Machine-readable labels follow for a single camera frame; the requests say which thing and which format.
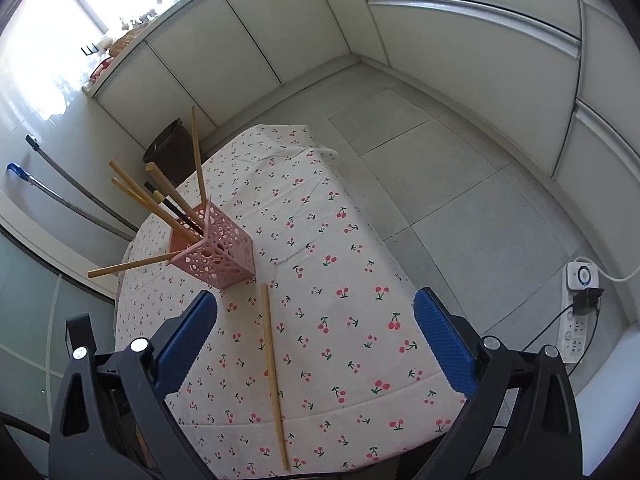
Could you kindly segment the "black power adapter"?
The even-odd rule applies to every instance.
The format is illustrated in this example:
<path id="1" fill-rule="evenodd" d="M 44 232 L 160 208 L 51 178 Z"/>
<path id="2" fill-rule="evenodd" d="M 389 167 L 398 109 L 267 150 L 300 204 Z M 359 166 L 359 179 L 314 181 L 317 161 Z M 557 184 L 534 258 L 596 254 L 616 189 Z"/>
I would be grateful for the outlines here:
<path id="1" fill-rule="evenodd" d="M 574 315 L 587 315 L 597 310 L 603 292 L 604 289 L 600 287 L 588 287 L 578 292 L 573 297 L 572 313 Z"/>

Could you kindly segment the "black chopstick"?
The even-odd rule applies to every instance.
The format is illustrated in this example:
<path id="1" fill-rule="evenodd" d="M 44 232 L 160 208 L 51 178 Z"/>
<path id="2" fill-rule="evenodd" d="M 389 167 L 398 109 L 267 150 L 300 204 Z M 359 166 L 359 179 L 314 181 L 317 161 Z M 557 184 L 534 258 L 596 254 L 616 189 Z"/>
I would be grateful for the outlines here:
<path id="1" fill-rule="evenodd" d="M 151 193 L 157 203 L 165 205 L 186 226 L 188 226 L 198 234 L 203 235 L 203 230 L 181 209 L 179 209 L 167 196 L 160 192 L 160 190 L 154 184 L 152 184 L 150 181 L 145 181 L 144 187 Z"/>

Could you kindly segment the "green handled mop pole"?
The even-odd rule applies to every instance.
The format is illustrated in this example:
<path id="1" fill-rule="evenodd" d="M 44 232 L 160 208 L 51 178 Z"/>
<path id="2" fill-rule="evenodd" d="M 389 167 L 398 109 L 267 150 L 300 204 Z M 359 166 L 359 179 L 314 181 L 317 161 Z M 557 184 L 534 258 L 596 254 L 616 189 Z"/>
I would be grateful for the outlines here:
<path id="1" fill-rule="evenodd" d="M 131 231 L 137 232 L 138 228 L 125 217 L 113 208 L 107 206 L 103 200 L 100 200 L 98 196 L 95 196 L 93 192 L 90 192 L 88 188 L 85 188 L 80 182 L 78 182 L 73 176 L 71 176 L 64 168 L 62 168 L 57 162 L 55 162 L 45 151 L 43 151 L 40 143 L 30 134 L 25 136 L 25 141 L 29 146 L 38 153 L 41 158 L 51 166 L 61 177 L 63 177 L 70 185 L 73 185 L 77 191 L 81 192 L 83 196 L 86 196 L 88 200 L 91 200 L 96 206 L 100 207 L 103 211 L 107 212 L 112 218 L 116 219 L 123 226 L 126 226 Z"/>

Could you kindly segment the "white kitchen cabinets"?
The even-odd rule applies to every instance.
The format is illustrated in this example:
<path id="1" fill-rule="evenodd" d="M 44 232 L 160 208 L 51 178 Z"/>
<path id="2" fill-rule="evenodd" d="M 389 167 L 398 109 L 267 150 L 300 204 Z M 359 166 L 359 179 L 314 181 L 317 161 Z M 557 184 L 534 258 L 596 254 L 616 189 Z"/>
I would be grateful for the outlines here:
<path id="1" fill-rule="evenodd" d="M 639 20 L 623 0 L 180 0 L 91 93 L 142 144 L 191 106 L 222 139 L 358 60 L 513 154 L 638 309 Z"/>

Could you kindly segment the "wooden chopstick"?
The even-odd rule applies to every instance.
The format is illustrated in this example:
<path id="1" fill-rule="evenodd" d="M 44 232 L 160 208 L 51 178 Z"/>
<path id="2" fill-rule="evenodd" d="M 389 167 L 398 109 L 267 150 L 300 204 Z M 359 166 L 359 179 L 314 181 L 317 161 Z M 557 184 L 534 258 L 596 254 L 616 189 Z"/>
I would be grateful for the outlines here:
<path id="1" fill-rule="evenodd" d="M 187 230 L 181 223 L 179 223 L 174 217 L 171 217 L 170 214 L 154 200 L 154 198 L 146 192 L 137 182 L 130 177 L 129 174 L 126 173 L 125 170 L 122 169 L 121 166 L 114 160 L 111 160 L 109 163 L 110 167 L 116 172 L 116 174 L 122 178 L 122 180 L 126 183 L 128 188 L 134 194 L 139 196 L 145 203 L 145 206 L 149 208 L 150 211 L 154 212 L 157 217 L 162 218 L 171 229 L 175 230 L 179 233 L 190 245 L 195 244 L 200 240 L 198 234 L 195 234 L 193 231 Z"/>
<path id="2" fill-rule="evenodd" d="M 162 173 L 162 170 L 160 170 L 160 168 L 157 167 L 157 164 L 155 162 L 148 162 L 145 165 L 145 170 L 154 179 L 154 181 L 160 186 L 160 188 L 176 202 L 176 204 L 183 210 L 183 212 L 195 224 L 197 224 L 200 229 L 204 229 L 205 224 L 203 219 L 180 195 L 177 189 L 171 184 L 171 182 Z"/>
<path id="3" fill-rule="evenodd" d="M 205 179 L 202 169 L 202 154 L 200 148 L 200 138 L 198 137 L 198 122 L 196 121 L 195 106 L 191 106 L 191 138 L 192 138 L 192 150 L 194 158 L 194 167 L 196 180 L 198 180 L 198 192 L 200 193 L 201 204 L 205 205 L 207 200 Z"/>
<path id="4" fill-rule="evenodd" d="M 116 178 L 111 178 L 111 182 L 142 207 L 144 207 L 148 211 L 151 211 L 158 218 L 161 218 L 163 222 L 167 223 L 168 226 L 170 226 L 171 229 L 173 229 L 176 233 L 179 233 L 189 244 L 193 244 L 198 240 L 194 233 L 188 231 L 176 219 L 172 218 L 171 215 L 160 208 L 160 206 L 158 206 L 157 203 L 154 202 L 154 200 L 146 200 L 145 198 L 134 192 L 128 185 L 122 183 L 122 181 L 119 181 Z"/>
<path id="5" fill-rule="evenodd" d="M 149 258 L 128 261 L 125 263 L 115 264 L 114 266 L 106 266 L 105 268 L 94 269 L 87 272 L 87 278 L 93 280 L 94 278 L 100 278 L 101 276 L 105 276 L 108 274 L 117 274 L 122 271 L 127 271 L 131 269 L 141 268 L 142 266 L 150 266 L 151 264 L 161 263 L 165 261 L 169 261 L 175 256 L 180 254 L 180 250 L 178 252 L 166 252 L 166 254 L 161 254 Z"/>
<path id="6" fill-rule="evenodd" d="M 273 414 L 273 425 L 278 439 L 279 452 L 282 468 L 285 472 L 291 471 L 288 460 L 288 449 L 283 428 L 282 410 L 280 405 L 280 389 L 278 384 L 276 356 L 274 355 L 274 345 L 272 336 L 272 322 L 269 298 L 269 286 L 261 284 L 259 287 L 260 304 L 262 305 L 262 330 L 264 331 L 265 356 L 268 370 L 269 394 Z"/>

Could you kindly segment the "blue handled mop pole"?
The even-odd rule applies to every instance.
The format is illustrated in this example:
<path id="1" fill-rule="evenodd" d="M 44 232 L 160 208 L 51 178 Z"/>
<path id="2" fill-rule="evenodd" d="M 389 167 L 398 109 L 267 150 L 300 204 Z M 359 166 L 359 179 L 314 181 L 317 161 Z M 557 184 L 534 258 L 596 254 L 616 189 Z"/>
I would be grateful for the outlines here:
<path id="1" fill-rule="evenodd" d="M 55 193 L 50 188 L 48 188 L 47 186 L 42 184 L 40 181 L 35 179 L 31 174 L 29 174 L 26 170 L 24 170 L 20 165 L 17 165 L 15 162 L 9 162 L 6 165 L 6 170 L 8 170 L 9 172 L 12 172 L 12 174 L 15 174 L 21 180 L 27 182 L 29 185 L 33 186 L 34 188 L 38 188 L 39 191 L 43 192 L 48 197 L 52 198 L 52 200 L 55 200 L 58 204 L 64 206 L 66 209 L 70 211 L 73 211 L 75 214 L 78 214 L 78 216 L 81 216 L 81 218 L 88 220 L 89 222 L 93 223 L 95 226 L 98 226 L 102 230 L 110 232 L 111 234 L 118 236 L 119 238 L 121 238 L 122 240 L 126 240 L 127 242 L 131 242 L 134 239 L 130 234 L 127 234 L 125 232 L 122 232 L 119 229 L 116 229 L 114 226 L 111 226 L 109 223 L 99 219 L 93 214 L 90 214 L 90 212 L 85 211 L 85 209 L 82 209 L 76 206 L 75 204 L 69 202 L 68 200 L 63 198 L 60 194 Z"/>

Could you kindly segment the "cherry print tablecloth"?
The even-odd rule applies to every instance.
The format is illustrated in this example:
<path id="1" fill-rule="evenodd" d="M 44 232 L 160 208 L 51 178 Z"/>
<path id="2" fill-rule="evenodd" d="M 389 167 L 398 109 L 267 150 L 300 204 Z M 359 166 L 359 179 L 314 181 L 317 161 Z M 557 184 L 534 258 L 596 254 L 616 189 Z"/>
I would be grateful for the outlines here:
<path id="1" fill-rule="evenodd" d="M 464 399 L 413 315 L 414 287 L 305 126 L 245 130 L 204 166 L 209 196 L 253 241 L 257 280 L 218 318 L 171 413 L 216 476 L 335 474 L 446 434 Z M 283 428 L 269 394 L 259 287 L 269 286 Z"/>

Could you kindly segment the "dark brown trash bin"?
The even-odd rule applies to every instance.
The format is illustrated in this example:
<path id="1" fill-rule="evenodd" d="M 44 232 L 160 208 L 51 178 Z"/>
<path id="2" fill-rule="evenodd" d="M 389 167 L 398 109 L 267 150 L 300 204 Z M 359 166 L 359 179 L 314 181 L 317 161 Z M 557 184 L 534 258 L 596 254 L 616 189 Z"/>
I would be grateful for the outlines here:
<path id="1" fill-rule="evenodd" d="M 155 162 L 165 177 L 180 185 L 195 171 L 192 138 L 181 118 L 171 122 L 146 149 L 142 160 Z"/>

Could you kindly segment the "white power strip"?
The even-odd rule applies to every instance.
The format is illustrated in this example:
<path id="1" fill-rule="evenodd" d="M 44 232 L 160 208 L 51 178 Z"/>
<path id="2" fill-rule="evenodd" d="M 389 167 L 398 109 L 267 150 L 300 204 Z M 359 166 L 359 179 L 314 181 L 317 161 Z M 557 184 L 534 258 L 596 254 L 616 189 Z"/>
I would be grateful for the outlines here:
<path id="1" fill-rule="evenodd" d="M 596 322 L 596 312 L 575 314 L 565 307 L 560 317 L 558 344 L 560 357 L 565 364 L 577 364 L 584 356 L 591 331 Z"/>

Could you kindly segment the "wicker basket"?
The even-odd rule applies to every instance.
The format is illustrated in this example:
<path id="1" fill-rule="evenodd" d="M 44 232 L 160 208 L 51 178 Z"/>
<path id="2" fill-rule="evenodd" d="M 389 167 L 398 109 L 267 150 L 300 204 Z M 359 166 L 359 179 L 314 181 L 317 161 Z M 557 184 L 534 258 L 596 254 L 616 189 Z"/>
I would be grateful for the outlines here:
<path id="1" fill-rule="evenodd" d="M 108 55 L 112 58 L 116 58 L 122 53 L 126 47 L 128 47 L 139 35 L 138 30 L 130 30 L 124 36 L 121 36 L 113 42 L 111 47 L 108 48 Z"/>

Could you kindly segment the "pink perforated utensil holder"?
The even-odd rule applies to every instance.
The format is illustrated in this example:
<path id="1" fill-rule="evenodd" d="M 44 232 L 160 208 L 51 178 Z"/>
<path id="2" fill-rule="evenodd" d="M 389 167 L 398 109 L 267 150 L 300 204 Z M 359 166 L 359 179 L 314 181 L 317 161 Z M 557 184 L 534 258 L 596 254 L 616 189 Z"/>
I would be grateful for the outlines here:
<path id="1" fill-rule="evenodd" d="M 202 239 L 190 245 L 172 230 L 169 250 L 178 255 L 170 263 L 216 289 L 254 278 L 253 241 L 247 232 L 210 200 L 195 211 L 204 221 Z"/>

